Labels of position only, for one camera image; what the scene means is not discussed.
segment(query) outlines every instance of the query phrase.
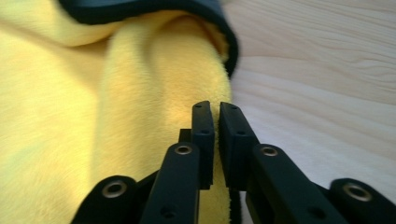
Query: screw hole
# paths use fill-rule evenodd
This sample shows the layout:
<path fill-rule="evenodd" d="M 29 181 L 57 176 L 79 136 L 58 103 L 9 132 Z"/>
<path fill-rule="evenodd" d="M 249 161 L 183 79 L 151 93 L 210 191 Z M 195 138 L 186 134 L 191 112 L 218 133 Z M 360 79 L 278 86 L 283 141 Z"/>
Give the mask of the screw hole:
<path fill-rule="evenodd" d="M 161 209 L 161 216 L 166 219 L 174 218 L 177 215 L 177 207 L 174 204 L 168 204 Z"/>
<path fill-rule="evenodd" d="M 265 156 L 276 156 L 277 151 L 276 149 L 271 147 L 264 147 L 262 148 L 262 154 L 264 154 Z"/>
<path fill-rule="evenodd" d="M 175 152 L 180 155 L 187 155 L 192 152 L 192 148 L 190 147 L 178 147 L 175 149 Z"/>
<path fill-rule="evenodd" d="M 311 217 L 316 218 L 316 219 L 325 219 L 326 218 L 326 213 L 318 208 L 318 207 L 309 207 L 307 209 L 309 215 L 311 215 Z"/>
<path fill-rule="evenodd" d="M 356 184 L 347 183 L 343 186 L 343 190 L 347 195 L 361 202 L 369 202 L 373 199 L 369 191 Z"/>
<path fill-rule="evenodd" d="M 106 198 L 117 198 L 125 193 L 127 189 L 126 184 L 121 180 L 115 180 L 108 183 L 103 189 L 102 194 Z"/>

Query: fabric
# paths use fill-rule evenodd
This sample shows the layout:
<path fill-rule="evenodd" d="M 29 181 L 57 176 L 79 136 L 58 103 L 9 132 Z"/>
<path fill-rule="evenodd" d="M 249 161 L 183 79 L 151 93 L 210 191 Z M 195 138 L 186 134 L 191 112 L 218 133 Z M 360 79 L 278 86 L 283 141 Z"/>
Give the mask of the fabric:
<path fill-rule="evenodd" d="M 53 1 L 0 8 L 0 223 L 69 223 L 100 180 L 159 169 L 193 104 L 217 117 L 231 100 L 224 36 L 189 13 L 84 25 Z M 217 150 L 214 177 L 200 223 L 229 222 Z"/>

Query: wooden surface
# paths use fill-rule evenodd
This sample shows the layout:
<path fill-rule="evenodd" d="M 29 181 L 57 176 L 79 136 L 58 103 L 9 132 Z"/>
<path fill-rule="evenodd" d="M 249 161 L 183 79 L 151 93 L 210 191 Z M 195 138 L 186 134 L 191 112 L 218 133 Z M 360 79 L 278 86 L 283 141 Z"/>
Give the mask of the wooden surface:
<path fill-rule="evenodd" d="M 233 102 L 314 182 L 363 181 L 396 203 L 396 2 L 233 0 Z"/>

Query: wood grain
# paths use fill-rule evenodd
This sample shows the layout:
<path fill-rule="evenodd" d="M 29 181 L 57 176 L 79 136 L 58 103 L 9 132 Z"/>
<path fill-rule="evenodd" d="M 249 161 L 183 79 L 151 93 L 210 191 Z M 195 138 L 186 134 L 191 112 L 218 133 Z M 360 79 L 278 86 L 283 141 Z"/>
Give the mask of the wood grain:
<path fill-rule="evenodd" d="M 396 203 L 396 2 L 233 0 L 233 102 L 314 182 L 363 181 Z"/>

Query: light wood surface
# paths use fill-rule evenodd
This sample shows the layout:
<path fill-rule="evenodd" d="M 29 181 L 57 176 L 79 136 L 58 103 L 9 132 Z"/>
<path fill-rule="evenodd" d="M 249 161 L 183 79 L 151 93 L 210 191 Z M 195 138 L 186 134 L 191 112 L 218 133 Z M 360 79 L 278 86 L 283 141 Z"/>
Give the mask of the light wood surface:
<path fill-rule="evenodd" d="M 233 0 L 224 10 L 241 46 L 233 102 L 261 142 L 325 188 L 351 177 L 396 203 L 396 2 Z"/>

